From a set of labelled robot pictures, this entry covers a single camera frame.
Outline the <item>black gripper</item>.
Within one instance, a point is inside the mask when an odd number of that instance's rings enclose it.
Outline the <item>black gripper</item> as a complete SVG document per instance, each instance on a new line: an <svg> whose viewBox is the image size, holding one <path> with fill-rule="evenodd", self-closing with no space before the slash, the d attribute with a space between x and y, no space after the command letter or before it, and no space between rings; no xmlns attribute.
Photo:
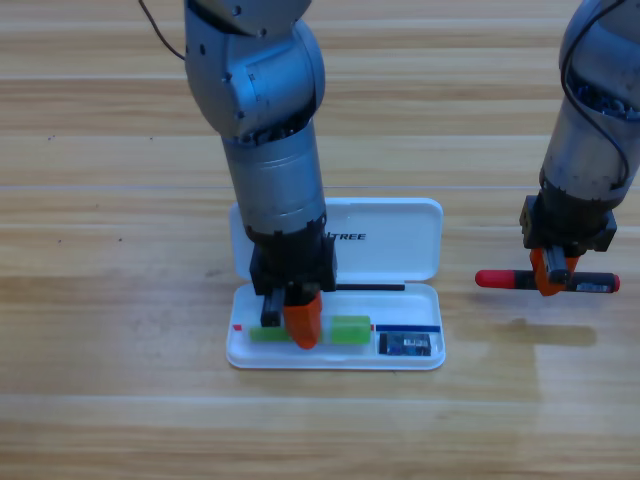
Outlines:
<svg viewBox="0 0 640 480"><path fill-rule="evenodd" d="M530 251L536 289L542 296L566 290L587 251L608 250L617 231L610 201L581 200L563 192L525 198L520 214L523 244Z"/></svg>
<svg viewBox="0 0 640 480"><path fill-rule="evenodd" d="M320 292L337 288L335 240L325 226L326 219L320 217L292 233L247 229L254 244L251 280L255 293L264 298L260 321L280 323L284 318L285 330L302 349L312 349L320 340Z"/></svg>

